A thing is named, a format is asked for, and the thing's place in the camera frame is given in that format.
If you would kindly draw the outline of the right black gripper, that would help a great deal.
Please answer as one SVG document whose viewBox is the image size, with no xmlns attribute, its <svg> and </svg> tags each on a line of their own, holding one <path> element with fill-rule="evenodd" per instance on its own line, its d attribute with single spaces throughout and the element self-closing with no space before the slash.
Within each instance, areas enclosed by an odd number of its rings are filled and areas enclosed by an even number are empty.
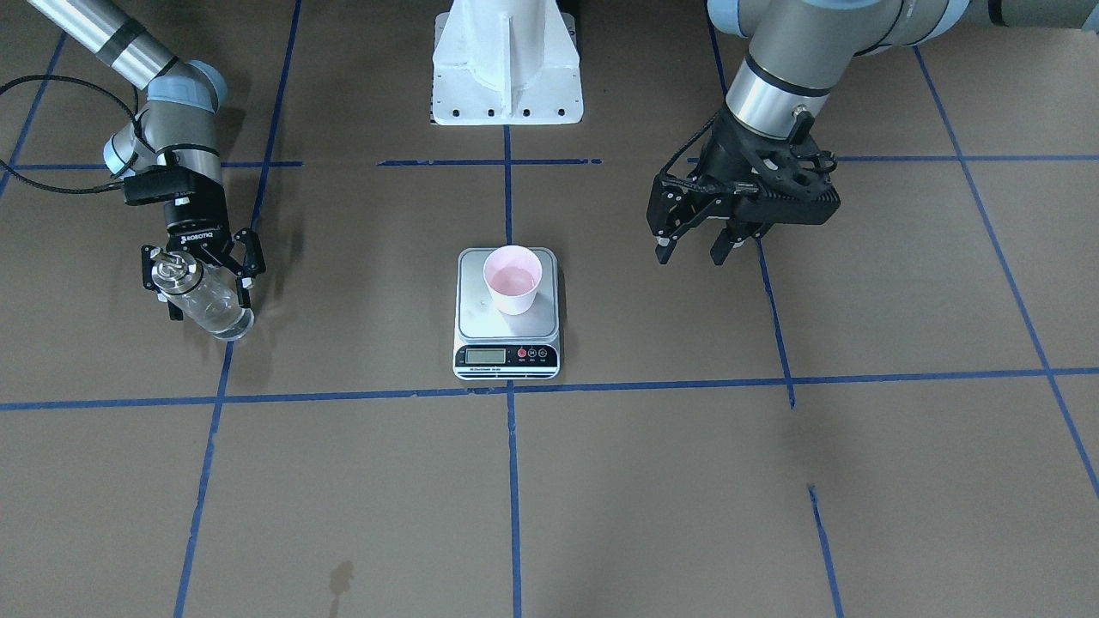
<svg viewBox="0 0 1099 618">
<path fill-rule="evenodd" d="M 242 308 L 251 309 L 249 290 L 254 282 L 266 271 L 262 241 L 251 228 L 241 228 L 235 235 L 231 234 L 227 219 L 227 203 L 224 191 L 200 191 L 188 198 L 178 198 L 162 208 L 167 228 L 167 250 L 187 251 L 195 260 L 204 264 L 235 269 L 236 262 L 232 258 L 234 242 L 244 247 L 243 263 L 235 274 L 237 301 Z M 169 301 L 160 291 L 160 286 L 154 282 L 154 253 L 160 249 L 144 244 L 142 246 L 143 286 L 149 293 L 157 294 L 157 299 L 166 304 L 169 320 L 182 321 L 182 311 Z"/>
</svg>

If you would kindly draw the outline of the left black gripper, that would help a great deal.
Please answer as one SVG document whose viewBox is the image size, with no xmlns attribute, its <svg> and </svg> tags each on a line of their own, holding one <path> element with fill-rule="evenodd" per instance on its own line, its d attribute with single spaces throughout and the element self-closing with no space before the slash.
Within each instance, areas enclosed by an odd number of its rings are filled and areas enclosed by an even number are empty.
<svg viewBox="0 0 1099 618">
<path fill-rule="evenodd" d="M 820 227 L 835 214 L 841 199 L 832 179 L 832 188 L 811 201 L 767 188 L 753 151 L 757 137 L 766 136 L 719 111 L 656 173 L 647 223 L 657 262 L 668 264 L 679 240 L 707 219 L 726 220 L 710 249 L 712 263 L 722 265 L 733 249 L 774 224 Z"/>
</svg>

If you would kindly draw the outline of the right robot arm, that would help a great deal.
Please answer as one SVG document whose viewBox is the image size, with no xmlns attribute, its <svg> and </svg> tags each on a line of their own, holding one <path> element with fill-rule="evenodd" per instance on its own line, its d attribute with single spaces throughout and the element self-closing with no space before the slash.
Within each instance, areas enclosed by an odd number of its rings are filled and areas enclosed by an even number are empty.
<svg viewBox="0 0 1099 618">
<path fill-rule="evenodd" d="M 215 67 L 180 60 L 134 16 L 110 1 L 35 1 L 71 38 L 95 53 L 143 98 L 106 141 L 112 179 L 129 206 L 159 203 L 167 242 L 142 249 L 143 287 L 176 321 L 190 319 L 223 341 L 252 327 L 249 289 L 266 271 L 258 234 L 233 232 L 217 148 L 217 113 L 227 82 Z"/>
</svg>

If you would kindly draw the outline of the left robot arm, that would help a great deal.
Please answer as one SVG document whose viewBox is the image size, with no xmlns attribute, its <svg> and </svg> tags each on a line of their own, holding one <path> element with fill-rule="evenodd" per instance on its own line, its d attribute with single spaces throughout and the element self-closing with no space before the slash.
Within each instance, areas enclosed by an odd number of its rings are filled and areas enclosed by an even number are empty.
<svg viewBox="0 0 1099 618">
<path fill-rule="evenodd" d="M 717 30 L 750 43 L 725 100 L 691 137 L 699 158 L 680 179 L 656 173 L 647 224 L 660 264 L 707 220 L 725 227 L 710 257 L 771 227 L 820 227 L 841 205 L 835 156 L 811 136 L 850 63 L 915 47 L 959 22 L 1096 31 L 1095 1 L 710 1 Z"/>
</svg>

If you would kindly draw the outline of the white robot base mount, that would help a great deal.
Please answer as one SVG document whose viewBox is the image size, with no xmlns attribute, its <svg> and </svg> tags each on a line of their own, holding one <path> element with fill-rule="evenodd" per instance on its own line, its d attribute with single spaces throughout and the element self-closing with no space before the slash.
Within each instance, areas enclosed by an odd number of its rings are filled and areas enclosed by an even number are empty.
<svg viewBox="0 0 1099 618">
<path fill-rule="evenodd" d="M 454 1 L 434 19 L 431 119 L 560 125 L 585 114 L 580 44 L 557 1 Z"/>
</svg>

